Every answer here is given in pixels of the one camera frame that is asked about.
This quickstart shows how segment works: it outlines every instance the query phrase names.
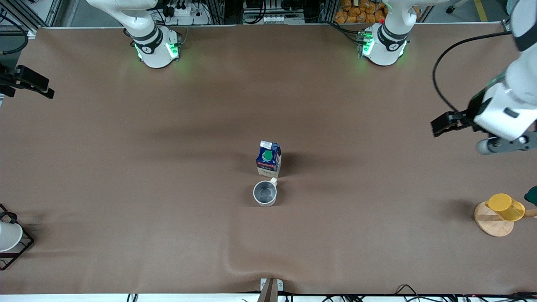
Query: wooden coaster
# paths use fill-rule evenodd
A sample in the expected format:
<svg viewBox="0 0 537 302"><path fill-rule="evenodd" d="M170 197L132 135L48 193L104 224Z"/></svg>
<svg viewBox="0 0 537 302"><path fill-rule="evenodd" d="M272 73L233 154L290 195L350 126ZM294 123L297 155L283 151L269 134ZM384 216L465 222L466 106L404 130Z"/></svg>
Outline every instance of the wooden coaster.
<svg viewBox="0 0 537 302"><path fill-rule="evenodd" d="M502 220L485 202L475 207L474 220L482 231L494 237L503 237L513 231L514 222Z"/></svg>

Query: green led light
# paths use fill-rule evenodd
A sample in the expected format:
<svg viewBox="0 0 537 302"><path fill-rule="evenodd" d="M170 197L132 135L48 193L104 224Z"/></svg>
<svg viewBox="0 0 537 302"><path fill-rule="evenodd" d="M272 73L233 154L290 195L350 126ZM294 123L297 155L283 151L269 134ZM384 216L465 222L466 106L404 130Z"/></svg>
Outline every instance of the green led light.
<svg viewBox="0 0 537 302"><path fill-rule="evenodd" d="M401 46L401 52L399 53L399 56L402 56L404 53L404 47L407 45L407 42L403 43L403 46Z"/></svg>
<svg viewBox="0 0 537 302"><path fill-rule="evenodd" d="M142 60L142 54L140 53L140 49L138 48L138 45L134 44L134 48L136 48L136 52L138 52L138 57L140 60Z"/></svg>
<svg viewBox="0 0 537 302"><path fill-rule="evenodd" d="M166 43L166 48L171 57L177 57L177 46L175 46L175 44Z"/></svg>
<svg viewBox="0 0 537 302"><path fill-rule="evenodd" d="M375 39L370 38L369 41L364 45L364 51L363 55L369 55L371 53L371 49L373 49L373 45L375 44Z"/></svg>

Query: milk carton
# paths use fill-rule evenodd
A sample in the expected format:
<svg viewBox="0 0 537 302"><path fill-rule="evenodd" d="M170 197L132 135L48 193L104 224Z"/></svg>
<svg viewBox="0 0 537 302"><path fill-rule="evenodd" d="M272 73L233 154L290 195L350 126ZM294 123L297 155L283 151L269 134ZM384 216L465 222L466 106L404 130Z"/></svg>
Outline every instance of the milk carton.
<svg viewBox="0 0 537 302"><path fill-rule="evenodd" d="M256 163L260 175L278 178L281 166L280 145L275 142L261 141Z"/></svg>

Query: brown tabletop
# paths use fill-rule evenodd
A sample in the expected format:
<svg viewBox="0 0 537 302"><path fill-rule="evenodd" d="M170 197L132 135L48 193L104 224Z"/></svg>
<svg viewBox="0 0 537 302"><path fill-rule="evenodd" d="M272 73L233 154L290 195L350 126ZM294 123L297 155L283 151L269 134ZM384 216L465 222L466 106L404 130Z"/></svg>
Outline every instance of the brown tabletop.
<svg viewBox="0 0 537 302"><path fill-rule="evenodd" d="M20 63L55 98L0 108L1 202L36 238L2 293L534 290L537 221L493 238L471 215L522 201L537 153L479 155L483 133L429 125L448 110L435 59L500 30L420 24L378 67L328 26L193 28L160 70L121 30L40 30ZM517 56L509 36L464 44L439 84L464 109ZM260 140L282 147L269 208L251 193Z"/></svg>

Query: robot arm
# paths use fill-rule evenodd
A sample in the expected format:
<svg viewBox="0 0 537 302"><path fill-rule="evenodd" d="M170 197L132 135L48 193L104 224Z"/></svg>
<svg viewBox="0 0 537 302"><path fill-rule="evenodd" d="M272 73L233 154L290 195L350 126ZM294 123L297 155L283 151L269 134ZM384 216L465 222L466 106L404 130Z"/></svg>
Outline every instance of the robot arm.
<svg viewBox="0 0 537 302"><path fill-rule="evenodd" d="M415 5L433 5L448 0L382 0L388 6L389 13L383 24L374 24L365 29L371 32L371 38L362 46L360 53L373 63L388 66L403 54L407 37L416 23Z"/></svg>
<svg viewBox="0 0 537 302"><path fill-rule="evenodd" d="M158 0L87 0L121 23L135 42L140 60L162 68L179 59L180 36L166 26L157 26L147 9Z"/></svg>
<svg viewBox="0 0 537 302"><path fill-rule="evenodd" d="M431 122L435 137L471 126L489 138L477 144L482 154L537 147L537 2L520 0L511 14L514 42L520 56L460 113L446 112Z"/></svg>

